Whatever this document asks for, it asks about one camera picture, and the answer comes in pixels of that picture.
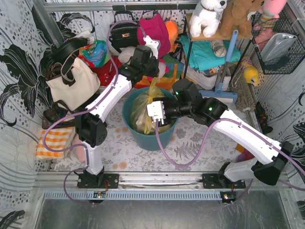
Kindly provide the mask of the teal trash bin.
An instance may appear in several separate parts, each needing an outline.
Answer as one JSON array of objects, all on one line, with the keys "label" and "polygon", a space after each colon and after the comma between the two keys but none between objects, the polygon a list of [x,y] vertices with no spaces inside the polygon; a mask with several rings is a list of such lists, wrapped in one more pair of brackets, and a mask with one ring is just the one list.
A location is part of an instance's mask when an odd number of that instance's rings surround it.
[{"label": "teal trash bin", "polygon": [[[141,149],[147,150],[147,151],[159,151],[160,147],[157,142],[156,135],[145,135],[136,132],[133,130],[131,126],[131,113],[132,113],[132,106],[134,100],[144,92],[147,92],[149,87],[141,88],[141,89],[135,89],[132,90],[131,95],[128,96],[128,98],[125,100],[123,107],[122,107],[122,118],[125,122],[125,125],[128,127],[128,129],[131,131],[131,134],[133,136],[134,141],[140,147]],[[161,141],[161,144],[163,148],[165,148],[169,142],[171,141],[171,138],[173,136],[173,132],[175,129],[176,124],[178,123],[178,118],[174,119],[172,121],[172,125],[168,130],[166,130],[163,133],[159,134],[159,138]]]}]

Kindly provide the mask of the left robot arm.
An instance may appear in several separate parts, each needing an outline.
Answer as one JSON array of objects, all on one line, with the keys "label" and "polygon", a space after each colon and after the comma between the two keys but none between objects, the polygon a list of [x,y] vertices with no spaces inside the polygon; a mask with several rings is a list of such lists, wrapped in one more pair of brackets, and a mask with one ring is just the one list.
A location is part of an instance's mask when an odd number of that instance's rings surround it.
[{"label": "left robot arm", "polygon": [[158,49],[147,45],[135,48],[133,56],[118,68],[112,82],[85,110],[75,117],[75,129],[86,150],[86,171],[97,175],[103,170],[99,146],[107,136],[105,119],[117,102],[129,92],[144,75],[156,77],[159,73]]}]

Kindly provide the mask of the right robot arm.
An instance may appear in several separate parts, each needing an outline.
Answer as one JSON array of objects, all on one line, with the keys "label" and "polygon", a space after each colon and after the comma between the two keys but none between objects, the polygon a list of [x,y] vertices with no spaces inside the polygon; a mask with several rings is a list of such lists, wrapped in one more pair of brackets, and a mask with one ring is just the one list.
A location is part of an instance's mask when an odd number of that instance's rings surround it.
[{"label": "right robot arm", "polygon": [[154,98],[157,124],[167,124],[187,116],[196,123],[210,127],[230,137],[248,150],[254,158],[243,162],[227,162],[217,174],[216,183],[228,187],[243,179],[257,178],[264,184],[277,184],[293,150],[290,142],[280,143],[263,135],[240,119],[228,106],[216,98],[203,97],[195,84],[187,79],[174,83],[175,99]]}]

